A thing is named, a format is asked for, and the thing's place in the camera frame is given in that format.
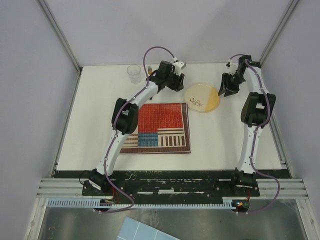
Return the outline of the cream yellow ceramic plate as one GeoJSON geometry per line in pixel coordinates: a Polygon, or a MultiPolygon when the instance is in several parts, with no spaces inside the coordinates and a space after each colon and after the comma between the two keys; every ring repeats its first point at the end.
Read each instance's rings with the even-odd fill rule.
{"type": "Polygon", "coordinates": [[[196,83],[184,92],[183,101],[192,111],[207,113],[218,107],[220,97],[215,87],[206,83],[196,83]]]}

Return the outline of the green handled fork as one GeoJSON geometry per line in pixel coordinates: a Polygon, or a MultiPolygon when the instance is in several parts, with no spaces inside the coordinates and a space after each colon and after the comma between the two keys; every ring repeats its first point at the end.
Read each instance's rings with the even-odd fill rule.
{"type": "Polygon", "coordinates": [[[147,73],[148,73],[148,75],[151,75],[152,72],[153,72],[152,66],[151,66],[151,65],[148,65],[148,66],[147,66],[147,73]]]}

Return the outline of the clear drinking glass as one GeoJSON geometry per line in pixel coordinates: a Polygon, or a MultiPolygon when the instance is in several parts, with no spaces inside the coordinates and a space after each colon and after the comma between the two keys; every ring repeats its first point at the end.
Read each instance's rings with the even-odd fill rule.
{"type": "Polygon", "coordinates": [[[139,65],[129,65],[126,72],[131,83],[138,84],[141,81],[141,67],[139,65]]]}

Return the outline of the patchwork patterned placemat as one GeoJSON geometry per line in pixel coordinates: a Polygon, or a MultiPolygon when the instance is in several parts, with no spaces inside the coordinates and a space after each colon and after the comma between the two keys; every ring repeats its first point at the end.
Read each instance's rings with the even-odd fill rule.
{"type": "Polygon", "coordinates": [[[144,104],[139,110],[138,126],[120,153],[191,153],[188,105],[184,102],[144,104]]]}

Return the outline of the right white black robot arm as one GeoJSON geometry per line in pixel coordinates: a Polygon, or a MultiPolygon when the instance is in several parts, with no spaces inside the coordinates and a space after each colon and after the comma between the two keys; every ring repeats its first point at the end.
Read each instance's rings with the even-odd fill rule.
{"type": "Polygon", "coordinates": [[[222,74],[218,95],[224,97],[235,95],[239,92],[242,83],[246,83],[248,87],[248,96],[240,114],[240,120],[244,126],[242,150],[229,183],[231,193],[240,196],[248,188],[254,188],[257,185],[257,149],[262,131],[270,121],[276,95],[267,90],[261,76],[261,64],[253,61],[251,55],[242,53],[233,55],[226,64],[227,69],[231,69],[233,59],[236,57],[238,57],[237,69],[234,72],[222,74]]]}

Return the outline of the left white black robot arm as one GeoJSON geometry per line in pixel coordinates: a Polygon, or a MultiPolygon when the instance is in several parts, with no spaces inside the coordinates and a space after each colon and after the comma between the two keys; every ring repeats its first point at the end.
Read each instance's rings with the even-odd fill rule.
{"type": "Polygon", "coordinates": [[[88,177],[89,183],[99,195],[106,195],[111,189],[107,177],[113,174],[116,160],[125,141],[138,126],[140,108],[166,87],[176,92],[184,88],[185,75],[182,70],[186,64],[176,58],[173,60],[173,63],[161,61],[158,69],[147,76],[145,85],[129,99],[116,100],[111,118],[112,137],[104,156],[88,177]]]}

